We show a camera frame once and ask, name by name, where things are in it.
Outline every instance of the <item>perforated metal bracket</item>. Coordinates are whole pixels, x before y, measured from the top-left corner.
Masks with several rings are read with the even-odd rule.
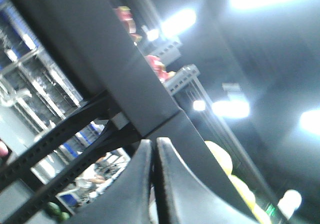
[[[200,72],[194,64],[186,65],[182,67],[174,77],[169,79],[164,86],[168,90],[171,96],[174,96],[181,89],[183,89],[187,84],[193,81]]]
[[[36,192],[38,189],[40,189],[44,185],[31,170],[25,173],[25,175],[21,178],[21,180],[34,192]],[[61,200],[61,198],[53,197],[50,201],[55,204],[58,204],[61,211],[69,213],[70,215],[75,214],[75,212],[68,205],[66,205]]]
[[[92,143],[80,156],[74,159],[48,184],[42,186],[33,197],[23,204],[3,224],[25,223],[103,154],[137,142],[140,139],[140,135],[132,125],[127,125],[123,129],[117,131],[117,128],[113,123],[108,122],[103,133],[94,143]]]
[[[108,94],[103,92],[52,129],[24,154],[0,169],[0,191],[17,180],[37,162],[58,148],[76,132],[108,109]]]
[[[150,55],[158,56],[161,59],[161,62],[165,66],[168,66],[181,56],[181,53],[178,50],[180,46],[182,46],[180,39],[174,37],[151,52]]]

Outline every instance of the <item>fruit display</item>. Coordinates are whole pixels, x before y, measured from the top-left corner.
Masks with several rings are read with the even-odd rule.
[[[240,178],[234,175],[229,175],[229,179],[247,206],[253,210],[256,205],[256,198],[253,192],[250,191],[248,186]]]
[[[212,152],[214,158],[220,164],[224,172],[227,175],[231,175],[233,170],[233,164],[229,153],[227,153],[223,148],[221,148],[218,144],[214,142],[205,141],[205,144]]]
[[[50,217],[56,219],[59,223],[62,223],[63,221],[68,220],[70,218],[70,215],[68,213],[62,212],[60,210],[60,207],[52,202],[49,202],[46,205],[45,210]]]
[[[168,73],[166,71],[165,65],[161,63],[161,60],[159,57],[148,55],[145,58],[162,83],[166,82],[176,74],[175,72]]]
[[[268,214],[256,204],[256,197],[247,184],[237,176],[232,175],[233,164],[229,153],[214,142],[205,141],[205,144],[259,223],[272,224]]]
[[[131,38],[133,39],[134,42],[138,43],[141,41],[142,36],[139,34],[136,34],[136,26],[135,26],[135,21],[133,19],[133,15],[130,11],[130,8],[127,6],[119,6],[115,10],[116,14],[118,15],[119,19],[123,22],[125,25],[126,31],[130,34]]]

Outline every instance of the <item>pink fruit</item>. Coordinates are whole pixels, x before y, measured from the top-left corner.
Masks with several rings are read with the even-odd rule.
[[[8,155],[8,148],[3,141],[0,141],[0,157]]]

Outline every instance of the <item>white bottle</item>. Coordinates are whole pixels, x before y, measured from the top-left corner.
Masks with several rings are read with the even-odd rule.
[[[283,198],[278,203],[278,208],[281,210],[283,215],[289,220],[297,210],[302,202],[300,193],[296,190],[288,190],[285,192]]]

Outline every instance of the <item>yellow fruit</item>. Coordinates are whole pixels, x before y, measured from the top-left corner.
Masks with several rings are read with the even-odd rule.
[[[268,214],[262,210],[257,204],[252,210],[253,215],[261,224],[272,224]]]
[[[250,191],[248,186],[238,177],[234,175],[229,176],[230,181],[234,185],[235,189],[238,191],[247,206],[253,210],[256,205],[256,197],[253,192]]]
[[[221,148],[218,144],[214,142],[205,141],[205,144],[212,152],[214,158],[220,164],[224,172],[227,175],[230,175],[232,173],[233,165],[229,153],[227,153],[223,148]]]

